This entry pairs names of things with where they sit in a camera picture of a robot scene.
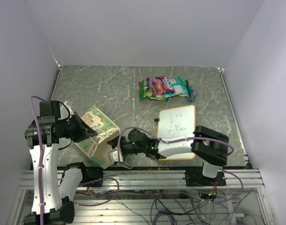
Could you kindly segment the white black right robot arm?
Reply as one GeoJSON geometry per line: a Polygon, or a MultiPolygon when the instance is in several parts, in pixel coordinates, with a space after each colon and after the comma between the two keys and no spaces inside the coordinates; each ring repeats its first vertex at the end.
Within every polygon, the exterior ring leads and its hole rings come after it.
{"type": "Polygon", "coordinates": [[[122,134],[107,141],[111,146],[111,161],[114,164],[122,163],[128,155],[145,154],[153,160],[168,159],[171,156],[193,153],[203,159],[202,172],[199,180],[208,186],[215,180],[218,170],[227,165],[227,158],[234,152],[229,144],[229,137],[225,134],[197,126],[189,135],[179,138],[160,138],[139,127],[128,127],[128,137],[122,134]]]}

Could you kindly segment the teal snack packet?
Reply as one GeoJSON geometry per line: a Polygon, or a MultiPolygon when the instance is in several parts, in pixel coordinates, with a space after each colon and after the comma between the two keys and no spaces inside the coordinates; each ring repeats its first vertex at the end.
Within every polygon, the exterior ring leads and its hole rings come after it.
{"type": "Polygon", "coordinates": [[[178,76],[176,78],[171,78],[171,85],[174,89],[174,92],[171,94],[172,97],[174,96],[181,96],[187,97],[188,96],[188,89],[184,83],[184,81],[178,76]]]}

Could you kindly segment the yellow framed whiteboard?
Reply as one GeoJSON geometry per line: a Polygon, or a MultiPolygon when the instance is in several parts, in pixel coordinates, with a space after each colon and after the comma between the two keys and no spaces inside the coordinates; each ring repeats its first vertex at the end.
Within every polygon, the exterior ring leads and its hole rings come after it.
{"type": "Polygon", "coordinates": [[[158,154],[160,161],[189,160],[194,159],[191,151],[193,140],[187,141],[187,137],[193,137],[196,128],[196,107],[185,105],[161,110],[156,136],[165,141],[179,142],[165,144],[159,142],[158,154]]]}

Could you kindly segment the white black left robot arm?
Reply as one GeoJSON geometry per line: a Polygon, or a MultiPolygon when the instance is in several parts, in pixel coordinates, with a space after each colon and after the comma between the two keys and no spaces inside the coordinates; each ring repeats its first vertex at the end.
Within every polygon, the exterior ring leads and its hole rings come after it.
{"type": "Polygon", "coordinates": [[[60,101],[41,101],[40,114],[25,130],[32,158],[34,199],[25,225],[66,225],[74,220],[74,196],[88,182],[83,162],[68,164],[58,181],[57,155],[60,139],[79,143],[97,136],[76,112],[60,101]]]}

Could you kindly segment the pink fruit candy bag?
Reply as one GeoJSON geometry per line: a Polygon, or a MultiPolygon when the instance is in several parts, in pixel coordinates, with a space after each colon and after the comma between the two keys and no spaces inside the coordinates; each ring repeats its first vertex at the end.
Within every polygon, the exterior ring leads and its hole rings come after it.
{"type": "Polygon", "coordinates": [[[169,98],[176,95],[173,80],[166,76],[148,77],[149,88],[157,98],[169,98]]]}

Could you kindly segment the blue M&M's packet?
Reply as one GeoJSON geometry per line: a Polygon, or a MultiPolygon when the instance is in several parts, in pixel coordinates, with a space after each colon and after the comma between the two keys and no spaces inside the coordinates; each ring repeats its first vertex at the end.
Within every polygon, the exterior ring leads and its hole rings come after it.
{"type": "Polygon", "coordinates": [[[188,94],[189,95],[186,101],[191,102],[191,103],[194,102],[196,100],[197,91],[193,89],[192,86],[189,86],[188,94]]]}

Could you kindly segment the green white paper bag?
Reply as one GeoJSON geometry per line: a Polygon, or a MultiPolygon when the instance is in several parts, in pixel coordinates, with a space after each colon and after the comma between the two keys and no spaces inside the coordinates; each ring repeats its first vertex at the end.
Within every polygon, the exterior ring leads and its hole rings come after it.
{"type": "MultiPolygon", "coordinates": [[[[106,169],[113,165],[110,162],[108,153],[112,151],[110,141],[120,135],[120,128],[100,109],[93,106],[86,112],[81,119],[98,135],[90,137],[84,141],[76,143],[76,146],[95,164],[106,169]]],[[[122,163],[122,166],[131,169],[132,166],[122,163]]]]}

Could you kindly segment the green yellow chips bag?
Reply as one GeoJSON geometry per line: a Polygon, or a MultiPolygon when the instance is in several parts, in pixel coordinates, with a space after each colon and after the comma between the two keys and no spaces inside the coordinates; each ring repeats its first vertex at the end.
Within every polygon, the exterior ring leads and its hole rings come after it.
{"type": "Polygon", "coordinates": [[[142,89],[150,88],[149,81],[148,81],[148,80],[142,80],[142,81],[140,82],[140,87],[141,87],[142,89]]]}

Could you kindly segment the aluminium mounting rail frame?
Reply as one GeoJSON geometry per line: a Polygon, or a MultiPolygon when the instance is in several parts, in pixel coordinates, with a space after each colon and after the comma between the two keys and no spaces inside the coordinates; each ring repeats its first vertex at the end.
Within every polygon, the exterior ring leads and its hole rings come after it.
{"type": "MultiPolygon", "coordinates": [[[[103,172],[104,177],[114,180],[102,182],[100,187],[94,187],[95,191],[134,191],[134,190],[182,190],[198,191],[211,190],[211,185],[188,186],[184,170],[109,170],[103,172]]],[[[229,170],[222,176],[222,185],[218,187],[225,190],[226,198],[230,198],[230,191],[240,192],[241,190],[254,189],[260,208],[260,217],[266,225],[276,224],[271,204],[264,188],[264,182],[258,169],[238,169],[229,170]]],[[[23,224],[24,205],[27,195],[34,188],[33,172],[24,171],[21,182],[16,193],[16,197],[7,220],[8,225],[23,224]]],[[[139,216],[127,215],[115,201],[106,204],[89,207],[93,201],[83,200],[82,206],[75,207],[75,225],[119,225],[136,223],[142,224],[144,221],[139,216]]]]}

